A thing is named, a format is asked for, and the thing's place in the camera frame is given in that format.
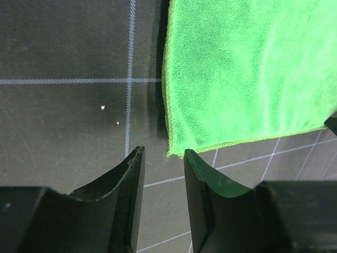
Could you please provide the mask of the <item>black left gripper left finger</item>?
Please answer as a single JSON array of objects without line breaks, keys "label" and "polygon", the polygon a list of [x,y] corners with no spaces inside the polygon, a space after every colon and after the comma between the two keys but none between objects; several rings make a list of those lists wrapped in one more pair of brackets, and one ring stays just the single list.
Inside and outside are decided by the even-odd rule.
[{"label": "black left gripper left finger", "polygon": [[70,194],[1,187],[1,252],[136,252],[145,149]]}]

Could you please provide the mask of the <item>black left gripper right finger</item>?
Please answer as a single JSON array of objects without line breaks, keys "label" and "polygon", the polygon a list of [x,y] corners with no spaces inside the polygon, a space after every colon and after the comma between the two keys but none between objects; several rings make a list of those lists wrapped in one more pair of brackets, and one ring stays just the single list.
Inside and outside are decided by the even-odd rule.
[{"label": "black left gripper right finger", "polygon": [[248,188],[186,150],[194,252],[336,252],[335,181],[264,181]]}]

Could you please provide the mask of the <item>green microfiber towel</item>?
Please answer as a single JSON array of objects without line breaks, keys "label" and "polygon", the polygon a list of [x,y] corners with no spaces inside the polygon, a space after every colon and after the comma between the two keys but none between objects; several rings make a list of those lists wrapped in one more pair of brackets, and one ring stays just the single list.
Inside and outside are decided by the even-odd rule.
[{"label": "green microfiber towel", "polygon": [[167,155],[324,128],[336,112],[336,1],[170,1]]}]

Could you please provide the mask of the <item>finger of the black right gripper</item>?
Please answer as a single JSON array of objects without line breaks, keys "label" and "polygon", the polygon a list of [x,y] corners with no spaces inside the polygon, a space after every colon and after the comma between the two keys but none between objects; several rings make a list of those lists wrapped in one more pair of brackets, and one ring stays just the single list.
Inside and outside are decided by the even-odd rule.
[{"label": "finger of the black right gripper", "polygon": [[337,117],[330,116],[327,120],[325,120],[324,125],[335,135],[337,135]]}]

